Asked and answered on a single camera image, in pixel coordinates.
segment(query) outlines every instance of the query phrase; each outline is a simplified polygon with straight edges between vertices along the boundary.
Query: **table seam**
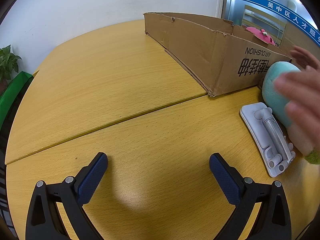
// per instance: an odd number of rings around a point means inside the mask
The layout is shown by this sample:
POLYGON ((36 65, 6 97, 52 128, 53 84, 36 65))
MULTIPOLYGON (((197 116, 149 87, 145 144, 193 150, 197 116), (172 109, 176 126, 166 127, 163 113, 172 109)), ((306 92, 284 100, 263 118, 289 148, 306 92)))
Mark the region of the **table seam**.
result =
POLYGON ((170 106, 174 106, 174 105, 177 105, 177 104, 180 104, 180 103, 183 103, 183 102, 187 102, 187 101, 190 101, 190 100, 193 100, 193 99, 196 99, 196 98, 199 98, 199 97, 203 97, 203 96, 206 96, 208 93, 207 92, 203 92, 203 93, 200 93, 200 94, 197 94, 197 95, 194 95, 194 96, 191 96, 191 97, 187 97, 187 98, 183 98, 183 99, 180 99, 180 100, 177 100, 177 101, 173 101, 171 103, 167 103, 167 104, 164 104, 164 105, 160 105, 160 106, 156 106, 156 107, 153 107, 153 108, 150 108, 150 109, 147 109, 147 110, 144 110, 144 111, 141 111, 141 112, 138 112, 138 113, 135 113, 135 114, 131 114, 131 115, 128 115, 124 118, 120 118, 120 119, 117 119, 115 121, 112 121, 112 122, 109 122, 109 123, 106 123, 104 125, 100 125, 100 126, 97 126, 95 128, 92 128, 92 129, 89 129, 89 130, 86 130, 84 132, 81 132, 81 133, 78 133, 76 135, 73 135, 73 136, 70 136, 70 137, 67 137, 63 140, 60 140, 58 142, 55 142, 53 144, 50 144, 48 146, 45 146, 45 147, 42 147, 41 149, 39 150, 36 150, 36 151, 33 151, 29 154, 26 154, 26 155, 23 155, 17 159, 14 159, 8 163, 5 163, 5 165, 9 165, 11 163, 14 163, 16 161, 19 161, 19 160, 22 160, 26 157, 29 157, 33 154, 36 154, 36 153, 39 153, 39 152, 42 152, 44 150, 47 150, 47 149, 50 149, 52 147, 55 147, 55 146, 58 146, 60 144, 63 144, 65 142, 68 142, 68 141, 71 141, 73 139, 77 139, 79 137, 82 137, 84 135, 88 135, 90 133, 93 133, 93 132, 97 132, 99 130, 102 130, 102 129, 105 129, 105 128, 108 128, 110 126, 113 126, 113 125, 116 125, 116 124, 119 124, 121 122, 125 122, 125 121, 128 121, 128 120, 131 120, 131 119, 134 119, 136 117, 139 117, 139 116, 143 116, 145 114, 150 114, 152 112, 155 112, 155 111, 158 111, 158 110, 161 110, 161 109, 164 109, 164 108, 167 108, 167 107, 170 107, 170 106))

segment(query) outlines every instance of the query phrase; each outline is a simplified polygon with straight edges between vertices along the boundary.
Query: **potted plant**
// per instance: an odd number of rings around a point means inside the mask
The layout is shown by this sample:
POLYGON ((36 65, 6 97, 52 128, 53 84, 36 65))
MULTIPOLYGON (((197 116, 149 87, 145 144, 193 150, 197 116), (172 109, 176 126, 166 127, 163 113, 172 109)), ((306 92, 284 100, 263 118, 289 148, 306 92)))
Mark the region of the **potted plant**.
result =
POLYGON ((17 60, 21 58, 11 53, 10 49, 11 45, 0 49, 0 95, 8 86, 6 80, 11 80, 12 70, 19 71, 17 60))

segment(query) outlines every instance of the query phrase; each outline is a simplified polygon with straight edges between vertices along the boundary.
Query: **cable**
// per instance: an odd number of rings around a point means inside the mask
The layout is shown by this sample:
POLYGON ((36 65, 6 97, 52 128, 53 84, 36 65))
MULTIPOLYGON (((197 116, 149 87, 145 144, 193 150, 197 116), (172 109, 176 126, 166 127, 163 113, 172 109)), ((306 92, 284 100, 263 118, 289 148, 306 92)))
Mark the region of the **cable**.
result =
POLYGON ((296 238, 295 240, 297 240, 297 239, 301 236, 301 234, 307 229, 307 227, 310 226, 311 222, 306 225, 306 227, 300 232, 300 234, 297 236, 297 238, 296 238))
POLYGON ((279 20, 278 36, 277 36, 277 40, 275 43, 277 43, 278 38, 279 38, 279 34, 280 34, 280 15, 278 15, 278 20, 279 20))

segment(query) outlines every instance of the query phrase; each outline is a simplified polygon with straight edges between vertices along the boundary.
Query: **green plush toy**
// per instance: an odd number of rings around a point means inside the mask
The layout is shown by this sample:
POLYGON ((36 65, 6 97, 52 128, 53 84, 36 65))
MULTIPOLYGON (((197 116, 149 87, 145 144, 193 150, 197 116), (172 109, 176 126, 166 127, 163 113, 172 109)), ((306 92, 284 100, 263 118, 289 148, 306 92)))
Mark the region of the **green plush toy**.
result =
POLYGON ((272 108, 272 113, 286 127, 288 137, 293 145, 304 155, 311 164, 320 164, 319 152, 314 149, 311 141, 305 136, 303 131, 293 123, 287 116, 284 107, 289 102, 286 98, 275 91, 274 80, 285 72, 300 71, 295 65, 279 61, 271 65, 262 85, 262 97, 267 106, 272 108))

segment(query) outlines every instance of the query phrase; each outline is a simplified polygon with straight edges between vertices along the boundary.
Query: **blue textured pad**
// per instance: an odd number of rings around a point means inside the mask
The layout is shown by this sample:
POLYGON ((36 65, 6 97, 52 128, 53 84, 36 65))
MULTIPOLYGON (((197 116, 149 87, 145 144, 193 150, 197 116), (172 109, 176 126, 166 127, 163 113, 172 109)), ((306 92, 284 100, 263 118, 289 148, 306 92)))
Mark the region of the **blue textured pad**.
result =
POLYGON ((78 188, 77 202, 79 205, 89 203, 103 174, 107 170, 107 166, 108 158, 105 154, 102 154, 78 188))
POLYGON ((237 206, 241 201, 241 192, 230 173, 214 154, 210 156, 209 165, 228 202, 237 206))

